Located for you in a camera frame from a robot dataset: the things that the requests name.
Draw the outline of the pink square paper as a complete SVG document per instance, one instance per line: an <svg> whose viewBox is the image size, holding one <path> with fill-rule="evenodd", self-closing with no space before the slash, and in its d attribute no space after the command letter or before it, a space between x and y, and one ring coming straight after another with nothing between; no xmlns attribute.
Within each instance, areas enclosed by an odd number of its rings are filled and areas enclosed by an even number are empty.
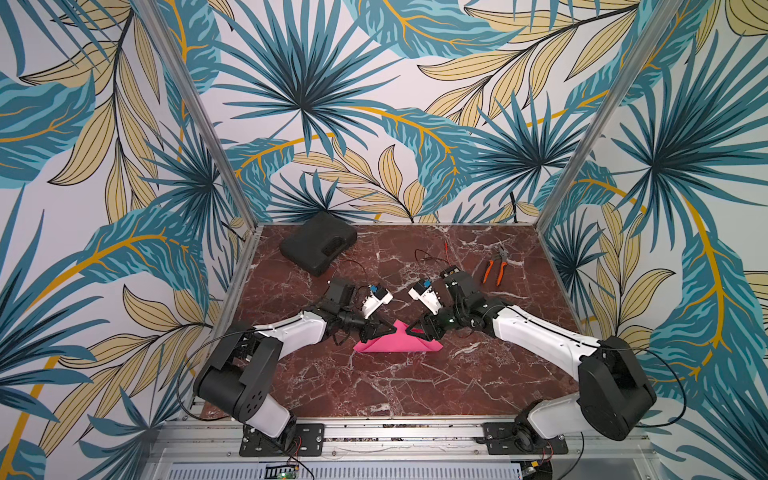
<svg viewBox="0 0 768 480"><path fill-rule="evenodd" d="M426 341L406 333L407 325L399 320L394 323L396 331L366 343L358 342L354 350L358 353L419 353L438 352L443 345L436 340Z"/></svg>

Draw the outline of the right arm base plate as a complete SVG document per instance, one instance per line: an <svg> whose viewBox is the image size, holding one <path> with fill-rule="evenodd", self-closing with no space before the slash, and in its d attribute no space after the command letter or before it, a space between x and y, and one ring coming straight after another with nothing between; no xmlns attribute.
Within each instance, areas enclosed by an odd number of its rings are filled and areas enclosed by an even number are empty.
<svg viewBox="0 0 768 480"><path fill-rule="evenodd" d="M517 422L488 422L482 425L477 442L485 445L489 455L561 455L569 452L561 437L543 439L531 428Z"/></svg>

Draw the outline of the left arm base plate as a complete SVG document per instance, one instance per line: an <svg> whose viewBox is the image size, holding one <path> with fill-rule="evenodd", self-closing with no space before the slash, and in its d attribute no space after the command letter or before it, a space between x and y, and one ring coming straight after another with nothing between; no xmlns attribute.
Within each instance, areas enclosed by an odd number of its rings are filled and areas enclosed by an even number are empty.
<svg viewBox="0 0 768 480"><path fill-rule="evenodd" d="M289 423L276 438L269 437L255 427L244 426L240 444L240 457L320 457L325 438L322 423Z"/></svg>

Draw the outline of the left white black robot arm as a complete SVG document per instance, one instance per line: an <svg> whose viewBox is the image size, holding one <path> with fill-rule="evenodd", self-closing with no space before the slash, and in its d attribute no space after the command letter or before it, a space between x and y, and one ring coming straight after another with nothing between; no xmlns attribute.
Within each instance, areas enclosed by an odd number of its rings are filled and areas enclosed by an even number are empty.
<svg viewBox="0 0 768 480"><path fill-rule="evenodd" d="M262 326L232 325L200 369L195 395L244 426L288 442L295 416L270 395L278 362L339 331L355 334L362 343L396 332L392 323L375 316L393 300L387 289L372 286L359 308L353 305L355 293L354 285L334 279L319 300L291 317Z"/></svg>

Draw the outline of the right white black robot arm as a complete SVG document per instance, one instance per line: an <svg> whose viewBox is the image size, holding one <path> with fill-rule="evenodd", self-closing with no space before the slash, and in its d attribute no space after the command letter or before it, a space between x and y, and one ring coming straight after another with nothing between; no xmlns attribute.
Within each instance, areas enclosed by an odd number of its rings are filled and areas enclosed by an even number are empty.
<svg viewBox="0 0 768 480"><path fill-rule="evenodd" d="M564 329L522 307L482 292L467 272L451 266L441 274L452 299L441 302L429 280L409 290L425 313L409 325L410 336L437 341L469 328L519 346L558 367L578 384L574 394L535 401L513 423L513 441L523 451L561 435L595 431L622 441L656 403L657 395L637 355L619 337L601 340Z"/></svg>

